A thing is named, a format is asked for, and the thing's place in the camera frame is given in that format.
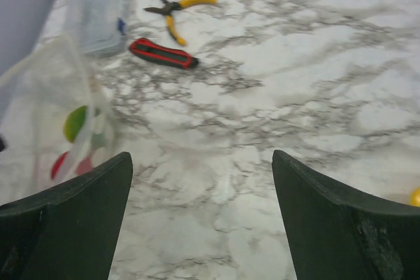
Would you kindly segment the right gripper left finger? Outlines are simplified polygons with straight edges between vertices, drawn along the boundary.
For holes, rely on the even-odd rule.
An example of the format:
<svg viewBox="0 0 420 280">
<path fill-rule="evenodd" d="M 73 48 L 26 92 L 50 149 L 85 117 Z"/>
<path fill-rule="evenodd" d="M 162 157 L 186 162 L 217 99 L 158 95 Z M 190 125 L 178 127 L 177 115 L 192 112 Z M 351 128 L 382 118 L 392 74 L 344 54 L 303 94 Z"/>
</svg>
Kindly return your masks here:
<svg viewBox="0 0 420 280">
<path fill-rule="evenodd" d="M 103 280 L 133 177 L 121 152 L 90 172 L 1 206 L 1 278 Z"/>
</svg>

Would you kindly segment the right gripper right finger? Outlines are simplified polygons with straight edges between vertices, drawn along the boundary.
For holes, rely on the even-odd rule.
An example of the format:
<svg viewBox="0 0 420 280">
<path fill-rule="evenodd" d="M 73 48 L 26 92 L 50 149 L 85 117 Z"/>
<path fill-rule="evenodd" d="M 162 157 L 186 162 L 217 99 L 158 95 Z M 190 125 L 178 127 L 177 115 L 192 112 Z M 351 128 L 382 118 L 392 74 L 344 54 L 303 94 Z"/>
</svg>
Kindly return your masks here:
<svg viewBox="0 0 420 280">
<path fill-rule="evenodd" d="M 419 278 L 419 209 L 362 192 L 276 150 L 272 172 L 298 279 Z"/>
</svg>

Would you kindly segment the yellow green toy lemon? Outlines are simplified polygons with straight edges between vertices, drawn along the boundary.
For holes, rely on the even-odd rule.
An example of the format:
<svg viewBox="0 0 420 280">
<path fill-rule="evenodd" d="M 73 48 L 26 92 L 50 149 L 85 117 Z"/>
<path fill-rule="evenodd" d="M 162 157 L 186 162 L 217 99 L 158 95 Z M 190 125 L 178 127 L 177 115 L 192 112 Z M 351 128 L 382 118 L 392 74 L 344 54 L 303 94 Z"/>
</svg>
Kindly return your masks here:
<svg viewBox="0 0 420 280">
<path fill-rule="evenodd" d="M 85 123 L 86 112 L 87 106 L 80 106 L 67 116 L 63 125 L 63 134 L 68 142 L 74 143 L 74 140 Z"/>
</svg>

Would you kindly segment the clear zip top bag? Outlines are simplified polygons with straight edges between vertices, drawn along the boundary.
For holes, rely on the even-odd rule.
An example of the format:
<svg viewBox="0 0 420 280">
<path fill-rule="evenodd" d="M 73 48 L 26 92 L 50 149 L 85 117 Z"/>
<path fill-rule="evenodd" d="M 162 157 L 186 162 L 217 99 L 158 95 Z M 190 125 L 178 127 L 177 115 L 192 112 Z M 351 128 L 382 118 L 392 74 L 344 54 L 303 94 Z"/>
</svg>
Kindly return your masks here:
<svg viewBox="0 0 420 280">
<path fill-rule="evenodd" d="M 80 106 L 87 106 L 85 123 L 70 143 L 63 125 Z M 76 161 L 91 154 L 93 168 L 107 161 L 113 154 L 115 129 L 95 72 L 69 35 L 35 50 L 1 76 L 1 202 L 69 180 L 50 177 L 51 167 L 65 151 Z"/>
</svg>

